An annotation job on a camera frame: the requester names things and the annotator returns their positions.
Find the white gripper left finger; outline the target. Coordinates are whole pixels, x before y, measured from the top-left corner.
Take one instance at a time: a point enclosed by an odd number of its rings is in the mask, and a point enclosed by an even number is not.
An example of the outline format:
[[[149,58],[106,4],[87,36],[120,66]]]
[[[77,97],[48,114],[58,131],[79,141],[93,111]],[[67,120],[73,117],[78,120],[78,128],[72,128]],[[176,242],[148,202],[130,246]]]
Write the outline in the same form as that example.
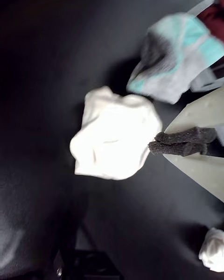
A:
[[[224,143],[224,88],[214,90],[187,104],[155,140],[163,144],[209,144],[215,139]]]

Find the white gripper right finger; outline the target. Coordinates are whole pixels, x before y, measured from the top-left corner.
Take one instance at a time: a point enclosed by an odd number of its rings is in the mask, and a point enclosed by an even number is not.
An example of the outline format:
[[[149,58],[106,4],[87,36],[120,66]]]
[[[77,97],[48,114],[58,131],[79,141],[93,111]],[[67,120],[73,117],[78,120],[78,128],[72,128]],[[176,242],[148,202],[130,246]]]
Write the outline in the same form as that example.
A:
[[[224,200],[224,159],[207,155],[205,144],[149,143],[154,155],[162,154],[170,163],[202,186],[220,201]]]

